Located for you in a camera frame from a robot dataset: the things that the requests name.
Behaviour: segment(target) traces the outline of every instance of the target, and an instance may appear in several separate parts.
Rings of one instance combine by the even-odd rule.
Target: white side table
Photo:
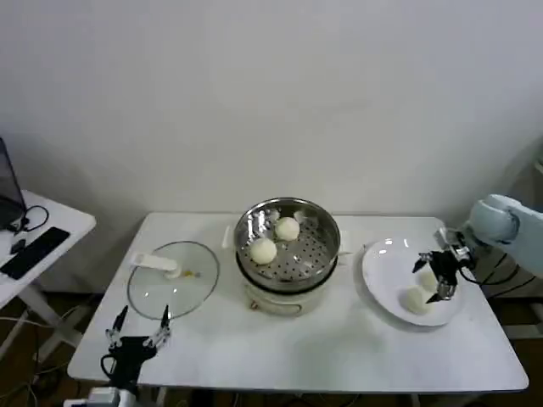
[[[51,352],[61,343],[66,342],[73,347],[76,347],[80,340],[81,334],[76,331],[73,326],[77,323],[88,309],[81,307],[75,310],[72,315],[66,320],[62,321],[60,316],[52,309],[47,300],[43,297],[40,290],[32,283],[57,259],[72,248],[79,240],[81,240],[93,227],[96,225],[96,221],[93,216],[85,214],[79,210],[72,209],[61,203],[56,203],[50,199],[40,197],[35,193],[23,191],[25,202],[27,207],[33,205],[41,205],[49,211],[48,222],[30,232],[26,236],[27,243],[32,242],[42,233],[44,233],[49,227],[56,226],[59,229],[63,229],[70,233],[70,236],[62,242],[53,252],[51,252],[45,259],[40,261],[31,270],[29,270],[19,280],[13,280],[5,275],[0,276],[0,307],[7,304],[13,297],[18,296],[25,302],[34,312],[40,315],[49,325],[56,326],[55,333],[40,347],[39,349],[39,361],[45,360]],[[39,223],[41,221],[42,213],[40,210],[31,211],[28,214],[31,225]],[[10,232],[0,232],[0,241],[5,249],[9,247],[11,243],[12,235]],[[0,265],[11,259],[11,255],[4,258]],[[20,320],[14,325],[11,332],[8,334],[2,345],[0,346],[0,358],[6,353],[9,346],[17,336],[20,328],[23,326],[23,320],[26,319],[28,313],[25,312]]]

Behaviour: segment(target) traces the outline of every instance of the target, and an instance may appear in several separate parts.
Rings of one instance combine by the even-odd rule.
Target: white plate
[[[428,265],[417,273],[413,266],[420,252],[428,251],[428,245],[405,238],[390,238],[372,244],[362,257],[362,275],[369,292],[392,315],[419,326],[441,326],[449,322],[460,309],[461,287],[451,301],[433,303],[426,315],[416,315],[400,305],[400,293],[413,286],[419,286],[424,299],[432,296],[418,282],[420,273],[431,271]]]

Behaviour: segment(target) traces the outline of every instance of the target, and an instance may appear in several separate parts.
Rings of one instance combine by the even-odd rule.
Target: cable
[[[321,398],[322,402],[327,406],[327,407],[332,407],[330,405],[330,403],[324,398],[324,396],[322,394],[318,394],[318,396]],[[356,403],[356,401],[360,398],[360,394],[357,394],[352,400],[349,400],[347,401],[346,403],[343,403],[343,404],[340,404],[338,407],[351,407],[354,403]]]
[[[70,315],[72,312],[74,312],[76,309],[79,309],[81,307],[84,307],[85,305],[88,305],[89,303],[91,303],[91,301],[93,301],[96,297],[99,297],[101,296],[102,294],[99,294],[99,293],[94,293],[92,294],[89,298],[87,298],[85,301],[83,301],[82,303],[76,305],[76,306],[73,306],[71,307],[70,309],[68,309],[66,312],[64,312],[61,316],[60,316],[60,319],[63,320],[64,318],[66,318],[68,315]]]
[[[58,365],[58,366],[52,367],[52,368],[50,368],[50,369],[45,369],[45,370],[43,370],[43,371],[39,371],[39,372],[37,373],[37,375],[39,376],[39,375],[42,375],[42,374],[44,374],[44,373],[50,373],[50,372],[52,372],[52,371],[57,371],[58,369],[62,369],[63,367],[66,367],[66,366],[69,365],[69,364],[70,364],[70,362],[65,362],[65,363],[63,363],[62,365]]]
[[[357,394],[349,403],[341,404],[339,407],[351,407],[356,403],[356,401],[358,401],[359,398],[360,394]]]
[[[523,282],[523,283],[521,283],[521,284],[518,284],[517,286],[511,287],[511,288],[509,288],[509,289],[507,289],[507,290],[500,291],[499,293],[493,294],[493,295],[491,295],[490,297],[488,297],[487,299],[493,299],[493,298],[499,297],[500,295],[508,294],[508,293],[510,293],[511,291],[518,290],[520,287],[524,287],[524,286],[530,284],[533,280],[535,280],[535,276],[532,276],[532,277],[529,278],[527,281],[525,281],[525,282]]]
[[[33,209],[41,209],[41,210],[43,210],[43,212],[45,213],[45,219],[43,220],[42,223],[29,228],[29,227],[26,227],[26,226],[30,223],[30,220],[26,216]],[[13,225],[13,224],[8,225],[6,227],[6,230],[11,231],[16,236],[19,233],[21,233],[22,231],[26,231],[26,232],[34,231],[35,229],[38,229],[38,228],[42,227],[43,225],[45,225],[46,223],[48,223],[48,220],[49,220],[49,211],[47,210],[47,208],[45,208],[44,206],[41,206],[41,205],[32,205],[30,208],[27,208],[25,213],[21,216],[20,223],[18,225]]]
[[[511,281],[518,274],[519,270],[520,270],[520,267],[516,265],[509,276],[502,278],[501,280],[498,280],[497,282],[487,282],[492,275],[486,277],[482,282],[478,282],[477,280],[474,280],[466,276],[466,274],[464,273],[463,267],[461,267],[459,271],[462,277],[464,277],[466,281],[472,282],[473,284],[477,284],[478,286],[482,287],[482,286],[498,286],[501,284],[505,284],[506,282]]]
[[[496,272],[496,269],[501,265],[501,263],[503,262],[503,260],[505,260],[507,257],[507,253],[504,253],[500,259],[498,260],[498,262],[495,264],[494,266],[494,270],[489,274],[487,275],[487,277],[483,280],[483,284],[485,284],[486,282],[488,282],[488,280],[490,280],[490,278],[492,278]]]
[[[41,206],[41,205],[32,205],[30,208],[28,208],[25,212],[25,214],[23,215],[23,218],[26,218],[26,216],[28,215],[28,213],[33,210],[33,209],[41,209],[43,210],[43,212],[45,213],[45,219],[43,220],[42,223],[40,223],[39,225],[36,225],[36,226],[33,226],[31,228],[28,228],[26,227],[25,225],[23,225],[23,222],[21,222],[21,229],[23,231],[34,231],[35,229],[39,229],[40,227],[42,227],[43,225],[45,225],[46,223],[48,223],[48,220],[49,220],[49,211],[47,210],[47,208],[45,208],[44,206]]]
[[[21,319],[20,318],[11,318],[9,316],[0,316],[0,321],[15,321],[15,322],[17,322],[17,321],[21,321]],[[53,326],[53,325],[44,325],[44,324],[40,324],[39,322],[34,322],[34,321],[23,320],[22,322],[25,323],[25,324],[39,326],[41,328],[56,328],[56,326]]]
[[[37,368],[40,365],[40,334],[37,331],[37,326],[33,326],[34,328],[34,347],[35,347],[35,354],[34,354],[34,369],[32,371],[32,376],[30,380],[28,381],[28,393],[26,394],[26,401],[25,401],[25,407],[28,405],[28,398],[30,397],[31,393],[34,396],[34,405],[37,407],[37,400],[36,400],[36,394],[34,393],[34,390],[32,389],[32,385],[34,384],[34,381],[37,379]]]

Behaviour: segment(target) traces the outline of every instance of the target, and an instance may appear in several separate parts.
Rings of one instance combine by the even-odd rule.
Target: table leg
[[[478,399],[480,394],[450,394],[439,397],[439,399],[431,405],[431,407],[464,407]]]
[[[63,342],[74,348],[81,341],[81,333],[60,319],[60,316],[48,304],[47,300],[35,287],[28,286],[19,293],[19,298],[30,307],[32,311],[40,315],[49,325],[55,326],[55,333],[58,333]]]
[[[91,310],[90,307],[81,306],[78,309],[75,309],[74,312],[71,313],[71,315],[66,319],[65,325],[69,327],[73,327],[77,325],[79,321],[81,321],[86,314],[89,313]],[[39,363],[42,363],[45,359],[49,357],[49,355],[63,342],[62,335],[60,335],[58,332],[55,332],[51,337],[45,341],[45,343],[40,347],[38,354],[40,356],[40,359],[38,360]]]
[[[15,325],[13,328],[11,328],[11,331],[9,331],[9,334],[6,336],[6,338],[2,342],[2,346],[0,346],[0,359],[4,356],[4,354],[8,351],[9,347],[19,334],[19,331],[25,324],[26,319],[28,318],[28,311],[25,311],[21,314],[19,320],[15,322]]]
[[[168,393],[167,387],[159,388],[159,395],[156,396],[156,405],[162,407],[166,400],[166,394]]]
[[[504,325],[503,330],[509,339],[543,339],[543,304],[531,304],[530,306],[540,320],[540,323],[532,325]]]

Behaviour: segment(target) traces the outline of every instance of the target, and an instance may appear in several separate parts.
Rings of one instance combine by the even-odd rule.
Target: black cable
[[[515,291],[515,290],[519,289],[520,287],[524,287],[524,286],[530,284],[533,280],[535,280],[535,276],[532,276],[531,278],[529,278],[527,281],[523,282],[522,284],[518,284],[515,287],[511,287],[511,288],[509,288],[507,290],[500,291],[499,293],[493,294],[490,297],[488,297],[487,299],[493,299],[493,298],[496,298],[496,297],[498,297],[500,295],[510,293],[511,291]]]
[[[490,276],[486,277],[482,282],[478,282],[477,280],[471,279],[468,276],[466,276],[466,274],[464,274],[463,268],[462,267],[460,268],[460,274],[462,274],[462,277],[464,277],[464,279],[466,281],[472,282],[473,284],[477,284],[480,287],[482,287],[482,286],[498,286],[498,285],[501,285],[501,284],[505,284],[506,282],[511,281],[518,274],[519,271],[520,271],[520,267],[518,267],[518,265],[516,265],[515,268],[512,270],[512,273],[509,276],[507,276],[505,278],[502,278],[501,280],[498,280],[497,282],[488,282],[488,280],[494,275],[493,273]]]
[[[488,280],[490,280],[490,279],[494,276],[494,274],[495,274],[495,269],[497,269],[498,267],[500,267],[501,263],[503,262],[503,260],[506,259],[506,257],[507,257],[507,253],[504,253],[504,254],[500,257],[500,259],[498,260],[498,262],[497,262],[497,263],[495,264],[495,266],[494,266],[494,270],[493,270],[491,273],[489,273],[489,275],[487,275],[487,277],[483,280],[483,283],[488,282]]]
[[[36,226],[33,226],[31,228],[28,228],[26,226],[22,226],[23,228],[23,231],[34,231],[35,229],[38,229],[40,227],[42,227],[43,225],[45,225],[46,223],[48,223],[48,220],[49,220],[49,211],[47,210],[47,208],[45,208],[44,206],[41,206],[41,205],[33,205],[31,206],[30,208],[28,208],[25,212],[25,215],[23,216],[24,218],[26,218],[26,216],[28,215],[28,213],[33,210],[33,209],[41,209],[43,210],[43,212],[45,213],[45,219],[43,220],[42,223],[40,223],[39,225],[36,225]]]
[[[29,227],[26,227],[26,226],[30,223],[30,220],[26,216],[33,209],[41,209],[45,214],[45,219],[42,221],[42,223],[29,228]],[[38,229],[38,228],[42,227],[43,225],[48,223],[48,220],[49,220],[49,211],[48,211],[47,208],[45,208],[44,206],[41,206],[41,205],[32,205],[30,208],[26,209],[26,211],[22,215],[22,217],[20,219],[20,223],[18,225],[8,225],[6,227],[6,229],[8,231],[11,231],[15,236],[17,236],[22,231],[26,231],[26,232],[34,231],[35,229]]]

